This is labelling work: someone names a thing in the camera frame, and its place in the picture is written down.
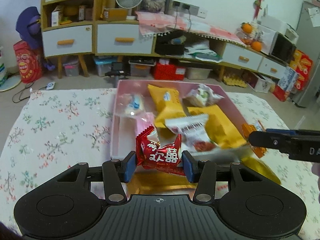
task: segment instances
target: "black plug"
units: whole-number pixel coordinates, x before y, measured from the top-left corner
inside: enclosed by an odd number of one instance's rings
[[[180,2],[177,1],[173,1],[172,6],[175,7],[179,7],[180,6]]]
[[[190,5],[184,3],[182,5],[182,8],[185,9],[185,10],[190,10]]]

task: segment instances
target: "floor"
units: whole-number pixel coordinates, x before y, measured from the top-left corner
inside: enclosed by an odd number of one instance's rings
[[[58,79],[55,72],[46,74],[41,79],[37,80],[32,86],[34,90],[39,89],[47,85],[47,83],[55,81],[54,89],[67,90],[67,89],[94,89],[94,88],[110,88],[112,85],[108,83],[107,78],[98,77],[96,74],[91,73],[89,78],[83,76],[78,77],[63,77]],[[286,125],[293,129],[302,116],[306,119],[301,125],[301,129],[320,130],[320,106],[317,103],[311,103],[308,108],[298,108],[291,102],[280,102],[273,94],[254,92],[250,87],[240,88],[234,86],[227,86],[223,83],[216,81],[215,79],[207,80],[195,80],[193,82],[217,84],[222,86],[226,92],[237,93],[251,93],[260,98],[265,99],[274,111],[280,116],[280,118],[286,123]],[[25,84],[20,83],[16,88],[0,93],[0,149],[3,149],[6,138],[14,125],[14,122],[18,118],[22,107],[27,103],[27,99],[20,103],[13,103],[12,96],[25,87]],[[29,96],[30,92],[25,90],[21,98]]]

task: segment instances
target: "refrigerator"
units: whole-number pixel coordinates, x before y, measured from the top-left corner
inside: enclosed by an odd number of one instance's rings
[[[293,96],[292,101],[298,107],[308,107],[316,100],[316,93],[320,87],[320,27],[313,27],[308,8],[316,7],[312,3],[303,2],[297,27],[299,39],[297,49],[307,54],[313,60],[309,75],[309,82],[303,91]]]

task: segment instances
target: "finger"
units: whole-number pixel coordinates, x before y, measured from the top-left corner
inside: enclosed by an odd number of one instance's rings
[[[314,163],[312,165],[311,172],[317,176],[320,176],[320,163]]]

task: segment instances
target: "drawer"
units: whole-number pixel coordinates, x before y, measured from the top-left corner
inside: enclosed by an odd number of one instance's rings
[[[46,57],[92,52],[92,25],[43,32],[42,38]]]
[[[97,53],[150,54],[153,37],[143,37],[137,24],[98,25]]]
[[[257,70],[262,56],[245,48],[228,43],[223,53],[222,61],[241,67]]]
[[[282,78],[285,69],[285,66],[282,66],[268,58],[263,58],[258,72],[280,79]]]

